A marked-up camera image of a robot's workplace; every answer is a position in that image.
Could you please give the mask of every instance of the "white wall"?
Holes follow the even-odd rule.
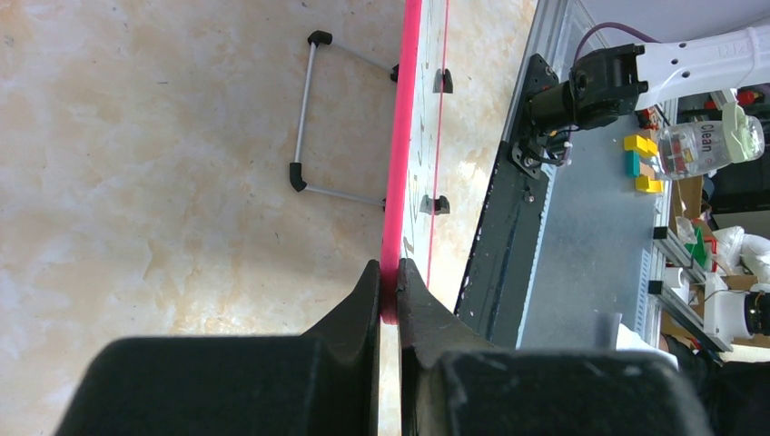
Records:
[[[686,41],[749,25],[770,24],[767,0],[582,0],[594,23],[630,25],[661,42]],[[609,45],[638,40],[615,30],[602,31]]]

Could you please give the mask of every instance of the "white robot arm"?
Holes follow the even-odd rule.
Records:
[[[770,82],[770,25],[682,43],[645,44],[636,109],[692,94]]]
[[[588,130],[665,100],[770,82],[770,25],[680,43],[622,45],[578,59],[566,82],[531,96],[540,132]]]

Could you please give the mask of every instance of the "marble floor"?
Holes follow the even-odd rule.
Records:
[[[301,332],[377,258],[382,211],[288,184],[306,35],[398,62],[403,0],[0,0],[0,434],[50,434],[131,335]],[[534,0],[450,2],[431,290],[454,305]],[[305,176],[383,196],[394,85],[316,62]],[[397,434],[383,331],[380,432]]]

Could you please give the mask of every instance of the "metal stand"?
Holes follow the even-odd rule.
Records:
[[[343,191],[338,191],[336,189],[309,184],[302,179],[302,163],[300,160],[301,151],[302,151],[302,137],[304,136],[304,131],[305,131],[305,115],[308,111],[308,96],[311,90],[312,67],[313,67],[313,62],[315,61],[315,52],[318,50],[319,45],[331,45],[331,40],[332,40],[331,34],[328,32],[323,32],[322,30],[316,30],[310,36],[308,36],[308,44],[310,44],[310,47],[311,47],[311,54],[310,54],[310,57],[308,58],[308,73],[307,75],[305,75],[305,91],[302,94],[300,126],[299,126],[299,131],[297,132],[297,148],[294,152],[294,161],[292,163],[289,163],[289,182],[291,183],[291,187],[294,188],[294,190],[297,191],[298,193],[304,190],[308,190],[314,193],[325,193],[327,195],[333,195],[335,197],[345,198],[355,202],[372,204],[372,205],[381,207],[385,205],[384,200],[365,197],[362,195],[356,195],[353,193],[345,193]],[[360,60],[366,62],[367,64],[374,65],[384,70],[390,76],[390,80],[394,82],[398,80],[398,71],[399,71],[398,65],[392,66],[392,67],[387,66],[386,64],[379,62],[376,59],[371,59],[368,56],[352,48],[346,47],[345,45],[341,45],[340,43],[334,43],[334,46],[337,48],[340,48],[342,51],[348,53],[349,55],[353,55],[359,58]]]
[[[558,85],[558,77],[553,69],[539,54],[532,55],[527,62],[522,100],[542,91],[546,87]],[[567,133],[548,135],[534,129],[526,104],[517,104],[510,131],[505,132],[501,146],[510,147],[509,160],[529,177],[538,179],[542,164],[555,164],[558,160],[550,158],[553,153],[564,153]]]
[[[653,242],[672,264],[684,268],[685,274],[693,283],[704,283],[708,286],[703,267],[693,259],[692,254],[668,227],[656,227],[653,231]],[[723,341],[716,334],[709,334],[703,318],[693,311],[686,302],[682,301],[676,292],[664,282],[650,281],[648,291],[651,295],[655,295],[666,312],[688,332],[692,333],[704,347],[713,352],[732,351],[729,341]]]

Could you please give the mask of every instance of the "cable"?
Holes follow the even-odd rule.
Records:
[[[556,136],[558,134],[563,134],[563,133],[572,134],[574,132],[580,132],[581,130],[583,130],[583,129],[581,129],[580,127],[576,127],[574,129],[568,127],[566,129],[561,129],[561,130],[557,131],[555,134],[553,134],[553,136]]]
[[[709,298],[711,298],[711,297],[713,297],[713,296],[717,295],[717,294],[718,294],[718,293],[720,293],[720,292],[732,292],[732,293],[749,293],[749,291],[738,291],[738,290],[735,290],[735,289],[719,289],[719,290],[717,290],[717,291],[714,291],[714,292],[712,292],[712,293],[711,293],[711,295],[707,296],[707,297],[706,297],[706,298],[703,300],[703,302],[707,302]]]
[[[561,161],[560,159],[549,159],[547,157],[534,156],[534,155],[532,156],[532,160],[538,161],[541,164],[553,164],[553,165],[557,165]]]
[[[658,104],[655,105],[655,108],[657,109],[657,112],[660,114],[660,117],[663,118],[663,122],[666,123],[666,126],[670,127],[671,123],[668,122],[668,118],[666,118],[666,113],[663,112],[663,109]]]
[[[580,50],[583,49],[583,45],[588,42],[588,38],[593,36],[596,32],[602,30],[602,29],[616,29],[621,32],[625,32],[631,36],[634,36],[636,39],[644,42],[644,43],[659,43],[660,41],[656,40],[652,36],[645,34],[644,32],[635,29],[634,27],[631,27],[630,25],[624,25],[622,23],[615,23],[612,21],[602,23],[600,25],[593,26],[588,32],[586,32],[585,35],[583,35],[583,39],[580,40],[580,43],[577,44],[577,51],[575,52],[575,59],[572,61],[573,63],[577,61],[577,59],[580,57]]]

